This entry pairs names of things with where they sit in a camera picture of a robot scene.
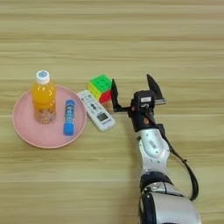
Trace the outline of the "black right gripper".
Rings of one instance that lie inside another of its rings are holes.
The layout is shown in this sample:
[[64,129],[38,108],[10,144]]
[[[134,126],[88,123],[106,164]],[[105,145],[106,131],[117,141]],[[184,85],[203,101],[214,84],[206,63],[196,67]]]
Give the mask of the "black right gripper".
[[[155,95],[155,103],[157,105],[166,104],[166,99],[163,97],[159,85],[153,79],[153,77],[147,74],[147,81],[150,90]],[[130,107],[122,107],[118,103],[118,91],[115,80],[112,80],[111,84],[111,100],[113,104],[113,110],[115,112],[127,112],[132,121],[134,131],[147,130],[156,128],[156,122],[154,119],[154,108],[149,106],[138,106],[134,101],[131,101]]]

